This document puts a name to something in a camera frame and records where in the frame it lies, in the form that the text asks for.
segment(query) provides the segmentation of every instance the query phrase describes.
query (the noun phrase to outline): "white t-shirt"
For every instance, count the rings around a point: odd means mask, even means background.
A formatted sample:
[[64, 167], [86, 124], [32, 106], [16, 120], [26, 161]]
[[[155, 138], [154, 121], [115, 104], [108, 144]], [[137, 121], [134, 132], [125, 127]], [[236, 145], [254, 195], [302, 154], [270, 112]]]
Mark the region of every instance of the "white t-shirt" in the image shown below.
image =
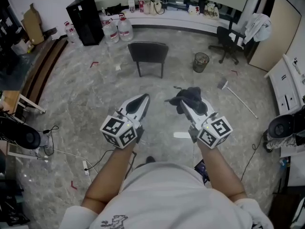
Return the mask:
[[273, 229], [253, 199], [233, 203], [204, 186], [195, 170], [168, 162], [146, 164], [124, 181], [101, 214], [67, 209], [60, 229]]

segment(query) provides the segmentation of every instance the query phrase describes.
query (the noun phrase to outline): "person's right arm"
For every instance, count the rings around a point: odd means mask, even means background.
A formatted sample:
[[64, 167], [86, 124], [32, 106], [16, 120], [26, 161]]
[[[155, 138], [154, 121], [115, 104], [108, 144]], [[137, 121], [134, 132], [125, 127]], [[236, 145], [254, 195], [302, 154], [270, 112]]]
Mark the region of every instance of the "person's right arm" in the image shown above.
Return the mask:
[[201, 150], [212, 187], [226, 195], [232, 202], [247, 198], [242, 182], [228, 165], [219, 149], [217, 147], [210, 149], [200, 140], [197, 144]]

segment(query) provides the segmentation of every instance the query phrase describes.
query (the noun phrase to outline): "wooden step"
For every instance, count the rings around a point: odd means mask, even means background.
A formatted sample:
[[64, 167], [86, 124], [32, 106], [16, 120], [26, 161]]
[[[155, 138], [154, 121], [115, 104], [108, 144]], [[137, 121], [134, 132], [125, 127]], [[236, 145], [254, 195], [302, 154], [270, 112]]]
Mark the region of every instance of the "wooden step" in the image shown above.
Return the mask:
[[34, 103], [36, 103], [36, 104], [39, 103], [39, 99], [43, 92], [43, 88], [48, 80], [48, 77], [51, 74], [52, 69], [53, 69], [55, 63], [57, 62], [61, 52], [64, 50], [64, 48], [66, 47], [67, 44], [68, 44], [67, 39], [60, 40], [55, 45], [52, 52], [50, 53], [47, 61], [41, 68], [41, 71], [39, 72], [39, 74], [37, 74], [37, 80], [35, 81], [33, 89], [28, 97]]
[[40, 54], [40, 56], [38, 57], [37, 61], [35, 62], [35, 65], [33, 67], [33, 69], [31, 70], [27, 81], [23, 87], [22, 90], [22, 95], [26, 96], [27, 98], [29, 97], [35, 81], [37, 80], [37, 78], [35, 77], [36, 75], [38, 75], [42, 69], [42, 67], [44, 66], [45, 62], [47, 61], [50, 53], [52, 52], [53, 48], [55, 47], [55, 45], [57, 44], [58, 40], [53, 40], [48, 42], [48, 44], [42, 49], [42, 52]]

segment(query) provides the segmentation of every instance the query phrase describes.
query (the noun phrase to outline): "red tape mark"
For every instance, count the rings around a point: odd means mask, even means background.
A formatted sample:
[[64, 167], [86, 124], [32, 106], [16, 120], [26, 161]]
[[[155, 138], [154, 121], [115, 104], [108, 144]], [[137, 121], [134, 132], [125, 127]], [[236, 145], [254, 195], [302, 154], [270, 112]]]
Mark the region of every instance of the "red tape mark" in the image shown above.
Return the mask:
[[238, 73], [237, 73], [237, 71], [233, 71], [233, 70], [231, 70], [232, 72], [235, 72], [236, 73], [236, 75], [238, 76]]
[[98, 64], [99, 62], [92, 62], [90, 68], [94, 65], [94, 64]]
[[74, 188], [75, 190], [77, 190], [77, 187], [73, 186], [73, 181], [71, 181], [71, 188]]

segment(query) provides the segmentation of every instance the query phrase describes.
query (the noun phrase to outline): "black and white marker cube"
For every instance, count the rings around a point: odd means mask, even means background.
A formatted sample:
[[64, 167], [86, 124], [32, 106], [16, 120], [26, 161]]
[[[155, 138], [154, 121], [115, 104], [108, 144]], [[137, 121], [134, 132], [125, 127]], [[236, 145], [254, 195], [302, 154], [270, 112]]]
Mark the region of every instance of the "black and white marker cube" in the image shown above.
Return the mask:
[[223, 143], [232, 131], [229, 122], [223, 116], [203, 125], [197, 138], [210, 148], [214, 148]]
[[100, 131], [108, 143], [119, 148], [125, 148], [132, 140], [137, 138], [132, 122], [123, 121], [110, 115], [105, 119]]

